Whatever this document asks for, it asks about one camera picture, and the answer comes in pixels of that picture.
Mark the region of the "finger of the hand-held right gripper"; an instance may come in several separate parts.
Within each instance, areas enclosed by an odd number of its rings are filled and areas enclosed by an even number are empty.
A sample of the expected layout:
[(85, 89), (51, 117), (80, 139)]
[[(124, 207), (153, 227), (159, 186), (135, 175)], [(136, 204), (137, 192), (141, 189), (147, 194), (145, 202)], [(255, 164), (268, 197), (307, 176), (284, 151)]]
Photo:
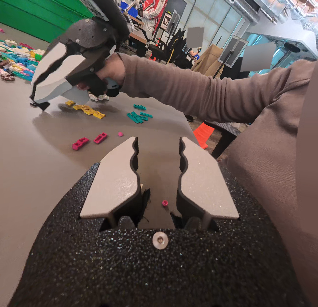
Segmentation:
[(32, 92), (30, 95), (30, 98), (34, 98), (35, 96), (35, 87), (36, 87), (36, 82), (40, 82), (40, 76), (43, 73), (48, 73), (49, 68), (58, 60), (63, 58), (67, 53), (67, 48), (65, 44), (58, 43), (56, 44), (49, 52), (46, 53), (39, 62), (32, 81), (31, 81), (31, 86), (32, 86)]
[(56, 71), (49, 74), (43, 82), (36, 86), (34, 102), (40, 104), (62, 96), (79, 105), (85, 105), (86, 91), (79, 90), (66, 80), (66, 76), (84, 60), (85, 58), (82, 55), (67, 57)]

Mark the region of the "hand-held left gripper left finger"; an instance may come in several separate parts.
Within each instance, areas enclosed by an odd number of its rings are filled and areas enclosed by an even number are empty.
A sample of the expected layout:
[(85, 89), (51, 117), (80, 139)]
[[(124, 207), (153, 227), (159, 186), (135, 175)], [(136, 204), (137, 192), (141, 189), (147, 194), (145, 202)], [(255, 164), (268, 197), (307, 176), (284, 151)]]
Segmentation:
[(80, 218), (138, 219), (142, 210), (138, 153), (138, 138), (130, 137), (100, 161)]

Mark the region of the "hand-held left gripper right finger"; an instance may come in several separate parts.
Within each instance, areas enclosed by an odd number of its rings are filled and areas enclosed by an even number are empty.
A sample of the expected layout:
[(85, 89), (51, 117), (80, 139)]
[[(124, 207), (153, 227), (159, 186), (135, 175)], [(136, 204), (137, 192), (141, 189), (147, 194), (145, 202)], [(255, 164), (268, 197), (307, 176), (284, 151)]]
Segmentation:
[(238, 219), (218, 162), (187, 137), (179, 140), (179, 155), (177, 210), (182, 218)]

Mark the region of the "person's right forearm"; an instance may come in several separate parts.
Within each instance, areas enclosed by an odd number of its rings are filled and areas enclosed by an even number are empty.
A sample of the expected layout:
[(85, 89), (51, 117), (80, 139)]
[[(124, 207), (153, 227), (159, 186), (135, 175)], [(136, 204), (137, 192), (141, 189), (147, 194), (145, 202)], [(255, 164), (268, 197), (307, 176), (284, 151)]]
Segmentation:
[(132, 98), (154, 98), (205, 121), (252, 123), (283, 94), (304, 94), (317, 62), (298, 60), (288, 68), (232, 80), (208, 77), (189, 69), (118, 54), (125, 78), (122, 92)]

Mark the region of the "pile of mixed lego bricks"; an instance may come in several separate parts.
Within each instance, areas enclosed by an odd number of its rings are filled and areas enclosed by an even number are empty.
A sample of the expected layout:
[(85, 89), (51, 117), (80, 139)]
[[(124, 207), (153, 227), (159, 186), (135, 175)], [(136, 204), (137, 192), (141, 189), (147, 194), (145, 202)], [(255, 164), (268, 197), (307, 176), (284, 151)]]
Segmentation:
[(33, 79), (35, 70), (45, 51), (13, 40), (0, 41), (1, 79), (13, 82), (15, 77), (26, 81)]

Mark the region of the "white lego plates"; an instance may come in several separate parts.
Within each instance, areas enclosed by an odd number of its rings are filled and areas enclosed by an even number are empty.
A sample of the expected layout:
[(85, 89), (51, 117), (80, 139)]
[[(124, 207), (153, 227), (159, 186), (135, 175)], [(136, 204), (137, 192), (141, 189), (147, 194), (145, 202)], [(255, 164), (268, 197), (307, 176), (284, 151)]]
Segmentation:
[(106, 94), (96, 96), (96, 95), (89, 92), (88, 95), (89, 95), (90, 100), (93, 102), (109, 101), (109, 96), (107, 96)]

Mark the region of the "teal lego wedge pieces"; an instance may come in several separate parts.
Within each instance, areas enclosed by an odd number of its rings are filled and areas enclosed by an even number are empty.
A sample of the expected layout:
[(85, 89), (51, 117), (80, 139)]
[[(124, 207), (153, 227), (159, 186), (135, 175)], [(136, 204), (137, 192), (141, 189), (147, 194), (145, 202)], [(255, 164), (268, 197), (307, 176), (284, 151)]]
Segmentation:
[(137, 124), (141, 124), (145, 121), (148, 121), (149, 118), (153, 118), (153, 115), (146, 112), (146, 107), (143, 105), (134, 104), (133, 108), (135, 110), (138, 110), (138, 113), (135, 111), (132, 111), (130, 113), (127, 113), (127, 117), (131, 119), (133, 122)]

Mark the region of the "person's right hand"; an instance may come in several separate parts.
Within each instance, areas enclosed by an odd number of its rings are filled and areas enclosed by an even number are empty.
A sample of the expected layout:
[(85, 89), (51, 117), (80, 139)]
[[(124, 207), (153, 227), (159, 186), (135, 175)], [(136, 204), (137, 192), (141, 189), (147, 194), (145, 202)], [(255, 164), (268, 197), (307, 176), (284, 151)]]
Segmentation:
[(103, 68), (96, 75), (101, 80), (109, 78), (121, 87), (125, 80), (125, 66), (121, 57), (117, 53), (113, 53), (105, 60)]

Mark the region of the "stack of green bins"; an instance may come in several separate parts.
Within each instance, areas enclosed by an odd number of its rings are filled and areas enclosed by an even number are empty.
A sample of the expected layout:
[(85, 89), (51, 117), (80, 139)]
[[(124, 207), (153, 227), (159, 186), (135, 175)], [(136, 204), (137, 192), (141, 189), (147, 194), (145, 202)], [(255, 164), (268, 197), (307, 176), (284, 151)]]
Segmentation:
[(0, 0), (1, 23), (46, 42), (92, 17), (80, 0)]

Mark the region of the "blue plastic bin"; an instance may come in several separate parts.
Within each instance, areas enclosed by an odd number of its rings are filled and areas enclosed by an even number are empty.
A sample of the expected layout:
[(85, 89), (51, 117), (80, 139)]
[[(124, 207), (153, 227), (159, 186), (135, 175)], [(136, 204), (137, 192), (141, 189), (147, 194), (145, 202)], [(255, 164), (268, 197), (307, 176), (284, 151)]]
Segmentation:
[(136, 18), (138, 16), (138, 11), (136, 9), (136, 5), (134, 4), (129, 8), (129, 4), (127, 4), (125, 1), (121, 1), (120, 8), (122, 11), (126, 11), (130, 16)]

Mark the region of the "black office chair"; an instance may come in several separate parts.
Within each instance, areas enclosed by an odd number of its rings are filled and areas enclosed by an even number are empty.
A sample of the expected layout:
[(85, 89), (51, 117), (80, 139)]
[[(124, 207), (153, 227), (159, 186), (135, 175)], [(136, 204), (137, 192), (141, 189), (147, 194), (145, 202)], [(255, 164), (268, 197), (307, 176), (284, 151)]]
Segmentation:
[(158, 45), (150, 44), (148, 50), (151, 51), (150, 60), (161, 62), (166, 64), (173, 63), (177, 57), (182, 53), (185, 47), (186, 40), (184, 39), (185, 30), (179, 29), (177, 33), (172, 37), (168, 44), (158, 41)]

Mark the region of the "beige coat on rack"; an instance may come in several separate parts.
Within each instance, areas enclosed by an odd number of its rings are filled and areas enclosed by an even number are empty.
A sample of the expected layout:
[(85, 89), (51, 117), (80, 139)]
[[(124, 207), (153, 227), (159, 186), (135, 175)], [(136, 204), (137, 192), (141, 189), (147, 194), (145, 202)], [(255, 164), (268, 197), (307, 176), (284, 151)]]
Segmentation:
[(222, 52), (222, 48), (216, 46), (215, 44), (212, 44), (194, 63), (191, 71), (199, 72), (202, 75), (213, 77), (222, 64), (218, 61)]

